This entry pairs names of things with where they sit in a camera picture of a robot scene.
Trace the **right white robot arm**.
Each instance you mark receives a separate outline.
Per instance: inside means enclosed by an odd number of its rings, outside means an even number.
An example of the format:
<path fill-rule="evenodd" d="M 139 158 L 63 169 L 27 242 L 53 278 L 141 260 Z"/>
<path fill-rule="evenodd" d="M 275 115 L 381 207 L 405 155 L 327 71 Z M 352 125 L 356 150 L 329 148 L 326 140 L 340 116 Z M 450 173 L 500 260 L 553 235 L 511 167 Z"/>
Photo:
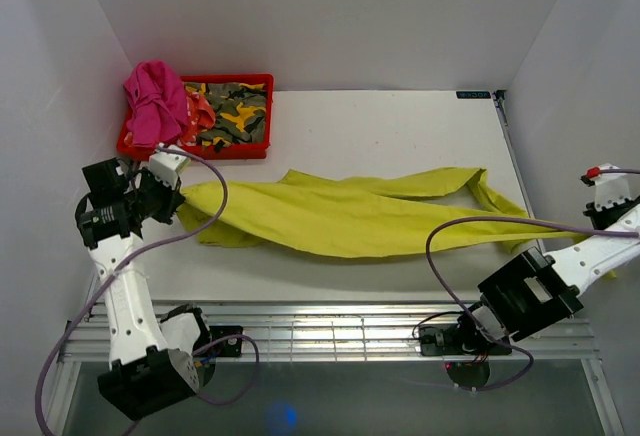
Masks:
<path fill-rule="evenodd" d="M 595 235 L 548 253 L 528 249 L 479 284 L 473 316 L 458 318 L 451 341 L 464 353 L 509 354 L 493 341 L 520 341 L 580 311 L 589 286 L 638 256 L 638 239 Z"/>

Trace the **yellow-green trousers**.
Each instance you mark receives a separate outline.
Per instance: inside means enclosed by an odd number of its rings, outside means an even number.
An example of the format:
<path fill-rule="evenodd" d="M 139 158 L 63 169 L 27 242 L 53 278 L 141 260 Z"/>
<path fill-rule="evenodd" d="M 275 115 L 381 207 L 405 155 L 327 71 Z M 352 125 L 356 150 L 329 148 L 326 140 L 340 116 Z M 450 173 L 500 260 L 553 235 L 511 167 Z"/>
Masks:
<path fill-rule="evenodd" d="M 445 167 L 393 179 L 330 180 L 290 170 L 277 182 L 205 182 L 182 189 L 177 216 L 203 245 L 275 243 L 317 256 L 384 259 L 486 243 L 509 251 L 562 232 L 513 223 L 526 211 L 484 168 Z M 227 198 L 223 191 L 229 193 Z"/>

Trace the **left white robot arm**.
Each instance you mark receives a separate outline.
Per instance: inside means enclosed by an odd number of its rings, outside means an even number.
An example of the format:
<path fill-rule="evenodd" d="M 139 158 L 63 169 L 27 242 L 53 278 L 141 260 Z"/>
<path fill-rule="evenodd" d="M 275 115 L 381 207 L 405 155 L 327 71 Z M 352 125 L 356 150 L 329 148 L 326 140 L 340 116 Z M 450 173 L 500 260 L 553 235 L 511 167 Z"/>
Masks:
<path fill-rule="evenodd" d="M 115 158 L 82 170 L 89 192 L 75 219 L 106 287 L 110 330 L 109 369 L 99 376 L 98 389 L 132 421 L 194 396 L 203 379 L 193 355 L 212 343 L 193 304 L 156 316 L 143 268 L 132 259 L 143 245 L 144 221 L 169 224 L 183 204 L 180 174 L 187 163 L 183 155 L 157 153 L 131 172 Z"/>

